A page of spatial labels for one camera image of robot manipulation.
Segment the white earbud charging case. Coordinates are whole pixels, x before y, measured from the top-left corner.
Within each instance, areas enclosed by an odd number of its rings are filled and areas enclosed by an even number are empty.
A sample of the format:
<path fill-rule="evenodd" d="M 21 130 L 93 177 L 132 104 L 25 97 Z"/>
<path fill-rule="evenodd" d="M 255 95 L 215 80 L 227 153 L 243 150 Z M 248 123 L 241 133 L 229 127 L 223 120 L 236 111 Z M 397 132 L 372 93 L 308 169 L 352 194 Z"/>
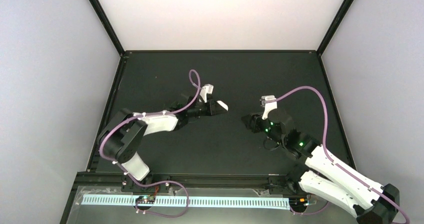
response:
<path fill-rule="evenodd" d="M 223 101 L 221 100 L 217 100 L 216 101 L 223 109 L 225 109 L 225 111 L 227 112 L 229 110 L 229 107 L 227 104 L 225 104 Z"/>

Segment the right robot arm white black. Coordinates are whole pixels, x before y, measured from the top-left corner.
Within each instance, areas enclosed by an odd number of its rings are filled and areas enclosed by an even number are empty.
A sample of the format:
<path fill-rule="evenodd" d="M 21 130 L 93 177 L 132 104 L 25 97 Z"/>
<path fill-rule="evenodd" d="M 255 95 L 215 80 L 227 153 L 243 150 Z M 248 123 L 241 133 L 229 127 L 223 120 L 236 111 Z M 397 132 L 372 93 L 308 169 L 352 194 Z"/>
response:
<path fill-rule="evenodd" d="M 372 181 L 325 151 L 316 138 L 298 131 L 293 119 L 283 111 L 267 115 L 247 114 L 241 117 L 253 133 L 264 133 L 266 139 L 286 150 L 301 168 L 294 169 L 284 180 L 293 194 L 301 190 L 342 208 L 359 224 L 390 224 L 398 214 L 400 192 L 392 184 Z"/>

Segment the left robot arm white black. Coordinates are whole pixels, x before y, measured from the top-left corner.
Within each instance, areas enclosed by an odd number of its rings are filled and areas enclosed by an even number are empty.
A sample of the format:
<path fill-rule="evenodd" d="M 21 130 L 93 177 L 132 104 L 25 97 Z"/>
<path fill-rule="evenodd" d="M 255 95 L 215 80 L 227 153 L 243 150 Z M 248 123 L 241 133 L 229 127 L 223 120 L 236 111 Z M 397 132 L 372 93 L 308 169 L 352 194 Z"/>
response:
<path fill-rule="evenodd" d="M 99 154 L 102 158 L 119 165 L 126 174 L 142 181 L 150 168 L 145 164 L 138 149 L 143 137 L 159 132 L 172 132 L 181 129 L 192 118 L 211 117 L 225 114 L 229 107 L 221 100 L 189 99 L 187 106 L 162 112 L 138 113 L 122 109 L 97 137 Z"/>

